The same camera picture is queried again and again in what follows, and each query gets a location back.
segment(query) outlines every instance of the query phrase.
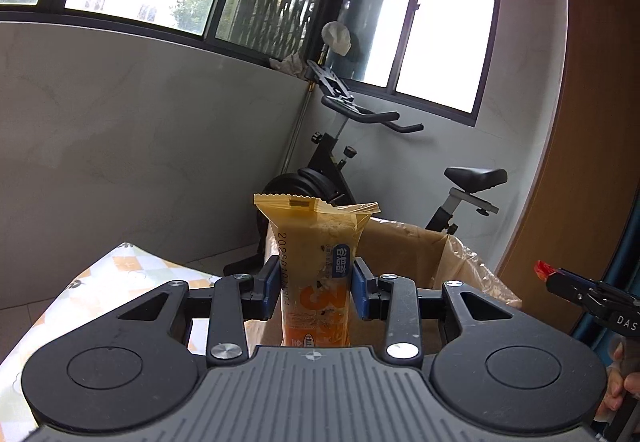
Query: cardboard box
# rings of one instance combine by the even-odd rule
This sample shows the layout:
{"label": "cardboard box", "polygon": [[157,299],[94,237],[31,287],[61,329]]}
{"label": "cardboard box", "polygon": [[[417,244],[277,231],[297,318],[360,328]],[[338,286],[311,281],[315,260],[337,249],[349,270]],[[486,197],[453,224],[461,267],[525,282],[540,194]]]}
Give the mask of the cardboard box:
{"label": "cardboard box", "polygon": [[[265,258],[277,253],[278,247],[269,228]],[[413,279],[419,288],[440,288],[443,282],[457,279],[510,306],[520,308],[522,305],[476,253],[450,234],[372,218],[362,233],[356,255],[376,276],[391,272]],[[252,320],[244,325],[251,353],[257,345],[279,346],[282,343],[280,302],[270,320]],[[384,330],[382,321],[363,321],[351,307],[349,336],[352,346],[371,345],[378,351],[382,347]],[[425,353],[440,350],[436,320],[422,320],[422,344]]]}

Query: blue label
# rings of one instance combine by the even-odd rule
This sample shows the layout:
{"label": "blue label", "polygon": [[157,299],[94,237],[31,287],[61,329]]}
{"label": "blue label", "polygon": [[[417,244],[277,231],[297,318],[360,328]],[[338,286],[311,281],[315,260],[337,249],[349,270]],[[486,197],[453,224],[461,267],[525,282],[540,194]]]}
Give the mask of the blue label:
{"label": "blue label", "polygon": [[349,245],[340,244],[334,247],[334,263],[332,266],[332,278],[346,278],[349,274],[351,252]]}

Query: gray wall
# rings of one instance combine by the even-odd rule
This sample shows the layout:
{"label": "gray wall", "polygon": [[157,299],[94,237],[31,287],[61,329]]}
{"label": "gray wall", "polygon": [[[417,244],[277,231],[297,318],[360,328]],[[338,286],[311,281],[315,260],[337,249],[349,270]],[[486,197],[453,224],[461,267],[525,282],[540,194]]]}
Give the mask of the gray wall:
{"label": "gray wall", "polygon": [[127,241],[177,263],[256,240],[305,83],[203,50],[0,23],[0,308]]}
{"label": "gray wall", "polygon": [[[423,122],[425,131],[399,135],[380,125],[350,122],[335,150],[358,155],[344,168],[359,201],[380,203],[382,216],[426,225],[451,187],[448,166],[503,167],[507,184],[482,193],[500,207],[484,217],[461,204],[457,236],[495,269],[526,204],[558,102],[566,45],[567,0],[503,0],[489,77],[474,128],[367,96],[356,100],[376,111],[397,110],[401,124]],[[294,165],[313,149],[309,137],[326,131],[335,114],[316,94],[305,115]]]}

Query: patterned tablecloth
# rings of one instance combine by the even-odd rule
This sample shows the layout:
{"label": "patterned tablecloth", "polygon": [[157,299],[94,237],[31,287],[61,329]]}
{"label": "patterned tablecloth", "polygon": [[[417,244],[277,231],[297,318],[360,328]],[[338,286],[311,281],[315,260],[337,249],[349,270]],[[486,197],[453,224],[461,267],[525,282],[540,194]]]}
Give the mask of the patterned tablecloth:
{"label": "patterned tablecloth", "polygon": [[[22,368],[33,352],[172,279],[202,288],[219,278],[122,244],[73,280],[0,364],[0,442],[19,442],[37,427],[20,386]],[[195,354],[204,354],[207,323],[193,322],[188,347]]]}

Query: orange snack wrapper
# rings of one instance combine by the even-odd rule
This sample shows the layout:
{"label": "orange snack wrapper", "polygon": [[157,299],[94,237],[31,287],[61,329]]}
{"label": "orange snack wrapper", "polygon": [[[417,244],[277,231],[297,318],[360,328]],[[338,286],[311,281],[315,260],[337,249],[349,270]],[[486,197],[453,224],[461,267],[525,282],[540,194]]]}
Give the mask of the orange snack wrapper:
{"label": "orange snack wrapper", "polygon": [[285,346],[346,346],[351,269],[377,203],[333,207],[319,198],[254,195],[280,253]]}

